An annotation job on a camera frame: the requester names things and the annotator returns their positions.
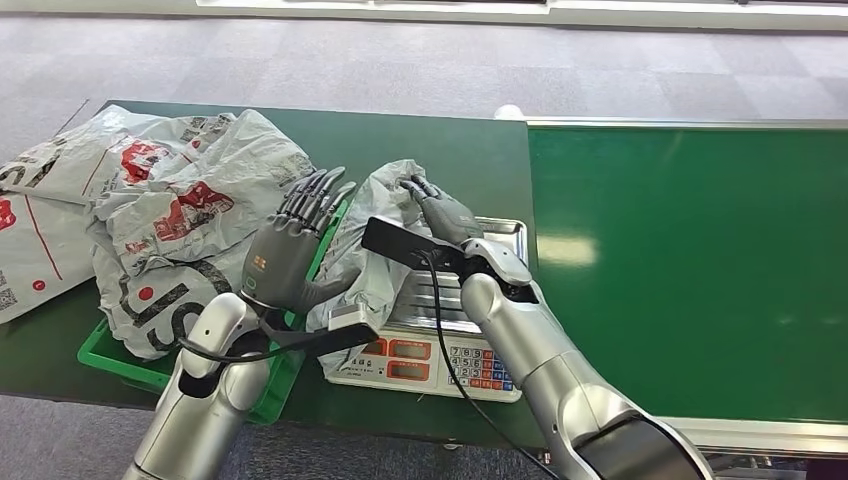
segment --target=plastic bag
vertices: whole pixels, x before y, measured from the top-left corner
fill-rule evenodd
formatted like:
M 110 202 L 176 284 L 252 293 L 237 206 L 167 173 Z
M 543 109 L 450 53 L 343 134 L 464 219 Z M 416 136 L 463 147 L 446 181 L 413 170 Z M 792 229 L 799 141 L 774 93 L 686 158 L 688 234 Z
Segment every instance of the plastic bag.
M 280 185 L 314 171 L 303 150 L 253 110 L 194 161 L 161 175 L 168 163 L 160 161 L 151 179 L 92 204 L 94 221 L 103 222 L 132 276 L 167 265 L 162 259 L 190 262 L 234 246 L 277 209 Z M 104 244 L 102 233 L 98 227 L 95 239 Z
M 0 323 L 94 275 L 82 225 L 80 205 L 0 195 Z
M 190 140 L 190 162 L 184 151 L 163 154 L 146 179 L 90 202 L 86 232 L 97 244 L 100 308 L 136 356 L 167 353 L 204 305 L 240 286 L 259 220 L 315 170 L 253 110 L 225 127 L 209 145 Z
M 366 320 L 375 330 L 385 325 L 397 294 L 411 270 L 365 250 L 361 239 L 368 219 L 375 215 L 394 220 L 414 232 L 430 234 L 430 229 L 421 219 L 421 209 L 412 200 L 409 191 L 400 186 L 401 180 L 409 180 L 413 174 L 424 175 L 424 169 L 414 160 L 388 163 L 369 175 L 356 192 L 324 255 L 316 281 L 336 278 L 347 271 L 360 270 L 361 273 L 347 292 L 317 305 L 309 312 L 306 317 L 308 331 L 326 327 L 332 310 L 355 304 L 367 307 Z M 364 348 L 362 345 L 320 357 L 324 375 L 344 367 Z
M 217 119 L 203 117 L 203 122 L 211 126 Z M 111 106 L 0 166 L 0 323 L 94 274 L 92 242 L 83 233 L 83 205 L 89 197 L 123 185 L 121 160 L 127 158 L 129 165 L 136 157 L 120 150 L 120 142 L 165 126 L 185 133 L 192 122 L 202 123 Z M 174 148 L 186 144 L 179 137 L 168 142 Z

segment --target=silver robotic arm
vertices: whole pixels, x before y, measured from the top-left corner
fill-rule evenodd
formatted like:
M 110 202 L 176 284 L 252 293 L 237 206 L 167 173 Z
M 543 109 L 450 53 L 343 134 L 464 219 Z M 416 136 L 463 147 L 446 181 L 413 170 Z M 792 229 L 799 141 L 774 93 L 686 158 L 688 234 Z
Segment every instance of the silver robotic arm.
M 217 478 L 247 414 L 270 377 L 269 340 L 280 350 L 322 355 L 377 338 L 351 315 L 313 333 L 286 331 L 283 313 L 306 314 L 347 290 L 355 273 L 325 284 L 306 275 L 333 214 L 355 184 L 334 193 L 343 168 L 299 181 L 279 211 L 259 227 L 245 259 L 238 294 L 223 293 L 203 309 L 177 355 L 147 433 L 124 480 Z
M 362 245 L 423 269 L 457 273 L 462 309 L 525 395 L 553 457 L 569 480 L 709 480 L 709 464 L 680 432 L 606 382 L 568 338 L 524 263 L 483 239 L 471 211 L 423 177 L 403 182 L 435 238 L 379 218 Z
M 512 251 L 483 239 L 470 239 L 464 247 L 466 255 L 483 258 L 492 268 L 463 282 L 462 309 L 524 392 L 557 474 L 570 480 L 713 478 L 709 464 L 680 432 L 592 368 Z

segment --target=gray carpet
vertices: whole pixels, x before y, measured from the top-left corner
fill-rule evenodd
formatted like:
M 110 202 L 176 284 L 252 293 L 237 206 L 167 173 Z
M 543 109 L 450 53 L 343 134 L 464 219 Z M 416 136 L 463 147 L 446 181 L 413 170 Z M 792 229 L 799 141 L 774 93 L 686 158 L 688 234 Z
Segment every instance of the gray carpet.
M 0 163 L 107 98 L 491 117 L 848 117 L 848 37 L 0 16 Z M 0 397 L 0 478 L 120 476 L 149 412 Z M 513 452 L 250 427 L 225 479 L 534 478 Z

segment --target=green plastic crate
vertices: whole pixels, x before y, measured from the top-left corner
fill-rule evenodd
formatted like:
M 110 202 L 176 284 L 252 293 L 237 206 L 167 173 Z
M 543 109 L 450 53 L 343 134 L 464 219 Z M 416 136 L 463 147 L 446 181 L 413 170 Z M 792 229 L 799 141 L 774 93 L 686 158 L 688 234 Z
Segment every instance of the green plastic crate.
M 309 267 L 309 278 L 314 278 L 324 254 L 330 245 L 333 235 L 347 212 L 348 202 L 343 202 L 336 215 L 333 217 L 312 266 Z M 303 318 L 295 318 L 292 313 L 286 313 L 286 323 L 293 329 L 299 330 L 303 327 Z M 146 390 L 151 393 L 161 394 L 171 378 L 174 371 L 177 351 L 157 360 L 142 360 L 133 356 L 124 344 L 112 337 L 109 325 L 104 318 L 91 332 L 77 352 L 77 360 L 84 365 L 104 370 L 119 375 L 127 385 Z M 268 387 L 259 398 L 256 406 L 251 410 L 248 421 L 262 425 L 268 425 L 280 418 L 283 406 L 291 392 L 300 367 L 303 364 L 304 354 L 298 351 L 286 352 L 274 357 L 271 364 L 271 377 Z

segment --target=weighing scale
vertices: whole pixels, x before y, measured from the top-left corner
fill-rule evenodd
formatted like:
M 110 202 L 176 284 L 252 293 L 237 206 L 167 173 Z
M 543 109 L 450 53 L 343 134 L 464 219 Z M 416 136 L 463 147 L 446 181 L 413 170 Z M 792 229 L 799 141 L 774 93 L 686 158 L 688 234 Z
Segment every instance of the weighing scale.
M 502 243 L 527 262 L 527 226 L 517 220 L 477 217 L 483 236 Z M 460 305 L 456 274 L 438 272 L 442 330 L 454 371 L 475 400 L 512 403 L 521 397 L 480 329 Z M 429 272 L 409 274 L 380 338 L 348 367 L 327 376 L 332 383 L 461 397 L 442 359 L 436 334 L 433 281 Z

